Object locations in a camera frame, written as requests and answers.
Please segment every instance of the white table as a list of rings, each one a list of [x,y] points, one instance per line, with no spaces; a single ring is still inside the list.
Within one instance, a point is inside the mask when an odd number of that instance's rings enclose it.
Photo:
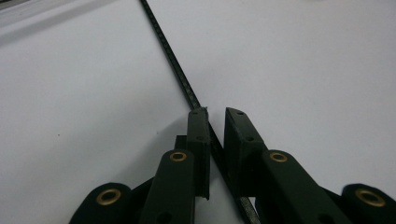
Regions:
[[[149,1],[220,141],[226,106],[322,186],[396,198],[396,3]],[[0,223],[67,223],[154,176],[189,108],[139,1],[0,12]],[[196,223],[242,223],[212,162]]]

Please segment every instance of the perforated metal strip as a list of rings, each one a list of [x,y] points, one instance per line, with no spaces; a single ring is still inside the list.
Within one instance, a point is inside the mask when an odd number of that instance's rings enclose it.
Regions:
[[[191,87],[189,81],[187,80],[186,75],[184,75],[184,72],[181,69],[180,64],[178,63],[174,52],[172,51],[171,47],[169,46],[168,41],[165,38],[165,35],[163,34],[160,24],[155,19],[154,14],[152,13],[152,11],[149,7],[148,2],[146,0],[141,0],[141,3],[148,15],[150,23],[151,23],[157,37],[160,40],[160,43],[163,47],[166,57],[167,57],[169,63],[171,64],[172,69],[174,70],[177,81],[180,84],[180,87],[183,90],[184,95],[186,96],[186,99],[190,105],[190,108],[196,109],[198,107],[201,107],[201,105],[198,101],[198,98],[196,97],[194,91],[192,90],[192,87]],[[226,168],[226,163],[225,163],[224,149],[222,148],[222,146],[219,142],[219,139],[216,137],[216,134],[215,134],[212,126],[210,125],[210,123],[209,123],[209,131],[210,131],[210,138],[211,138],[212,157],[215,160],[215,163],[221,172],[224,182],[226,183],[230,192],[232,192],[231,181],[230,181],[230,178],[227,176],[227,168]],[[260,224],[259,217],[248,198],[245,198],[245,197],[239,198],[239,197],[235,197],[234,195],[233,195],[233,198],[234,198],[237,208],[241,214],[241,217],[242,217],[242,219],[244,219],[245,223]]]

